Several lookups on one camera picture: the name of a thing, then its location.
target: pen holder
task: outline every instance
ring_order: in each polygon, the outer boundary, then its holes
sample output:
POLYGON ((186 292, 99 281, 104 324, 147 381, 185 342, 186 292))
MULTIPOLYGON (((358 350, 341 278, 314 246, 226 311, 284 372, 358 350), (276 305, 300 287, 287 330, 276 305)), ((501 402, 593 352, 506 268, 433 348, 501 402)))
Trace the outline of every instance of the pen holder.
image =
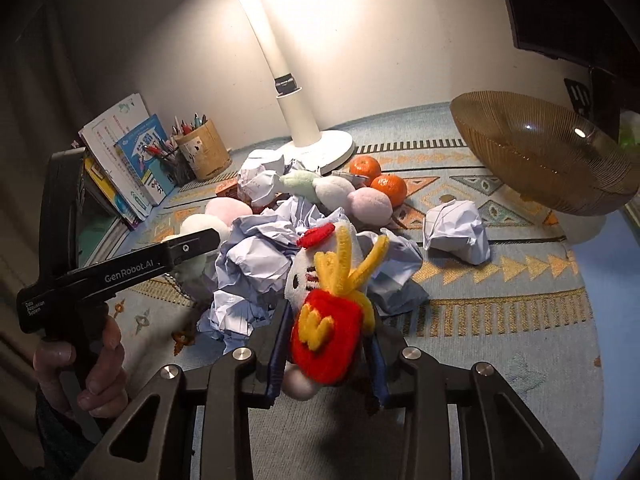
POLYGON ((190 183, 192 180, 195 180, 196 176, 193 174, 193 170, 187 163, 182 152, 176 149, 171 153, 174 153, 173 163, 171 164, 164 161, 164 164, 166 170, 169 171, 171 176, 174 178, 176 186, 182 187, 185 184, 190 183))
POLYGON ((176 140, 198 180, 209 180, 231 165, 231 158, 212 121, 176 140))

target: lamp light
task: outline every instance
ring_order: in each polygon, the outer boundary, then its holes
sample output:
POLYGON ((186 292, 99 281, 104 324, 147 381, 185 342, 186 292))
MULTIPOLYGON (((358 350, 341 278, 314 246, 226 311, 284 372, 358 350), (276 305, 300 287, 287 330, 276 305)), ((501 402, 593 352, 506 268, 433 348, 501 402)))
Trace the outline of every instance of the lamp light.
POLYGON ((278 92, 277 101, 291 133, 291 142, 279 151, 285 160, 299 160, 308 170, 327 173, 344 163, 353 153, 353 138, 341 130, 320 132, 302 88, 296 84, 282 55, 261 0, 240 0, 255 37, 271 70, 278 92))

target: human hand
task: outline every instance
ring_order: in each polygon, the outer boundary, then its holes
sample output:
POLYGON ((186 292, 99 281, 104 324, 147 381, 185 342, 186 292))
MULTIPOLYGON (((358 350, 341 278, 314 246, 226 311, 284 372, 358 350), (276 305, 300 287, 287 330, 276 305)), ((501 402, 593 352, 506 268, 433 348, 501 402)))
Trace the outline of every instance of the human hand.
MULTIPOLYGON (((111 316, 102 332, 103 347, 96 364, 86 378, 87 389, 76 401, 91 416, 115 418, 129 403, 125 390, 127 375, 122 369, 124 347, 120 343, 120 329, 111 316)), ((73 419, 73 413, 58 380, 59 368, 76 360, 76 349, 65 341, 42 341, 33 356, 33 369, 40 389, 52 408, 73 419)))

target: wall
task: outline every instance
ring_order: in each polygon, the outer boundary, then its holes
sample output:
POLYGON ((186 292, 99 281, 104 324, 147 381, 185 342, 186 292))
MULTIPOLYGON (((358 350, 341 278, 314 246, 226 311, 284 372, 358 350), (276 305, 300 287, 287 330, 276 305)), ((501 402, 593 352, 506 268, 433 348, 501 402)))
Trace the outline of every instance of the wall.
MULTIPOLYGON (((263 0, 321 128, 473 89, 570 106, 586 70, 513 47, 504 0, 263 0)), ((95 114, 139 91, 169 127, 206 112, 230 148, 286 134, 238 0, 57 0, 95 114)))

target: green plush toy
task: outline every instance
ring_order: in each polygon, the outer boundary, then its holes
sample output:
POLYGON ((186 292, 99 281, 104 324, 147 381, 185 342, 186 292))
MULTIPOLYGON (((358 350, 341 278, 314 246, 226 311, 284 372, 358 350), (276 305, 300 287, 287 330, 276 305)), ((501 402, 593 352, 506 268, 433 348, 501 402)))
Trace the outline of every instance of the green plush toy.
POLYGON ((284 176, 280 177, 280 182, 284 186, 284 191, 292 194, 303 196, 309 202, 319 204, 320 200, 316 195, 313 182, 318 178, 318 174, 313 171, 292 170, 284 176))

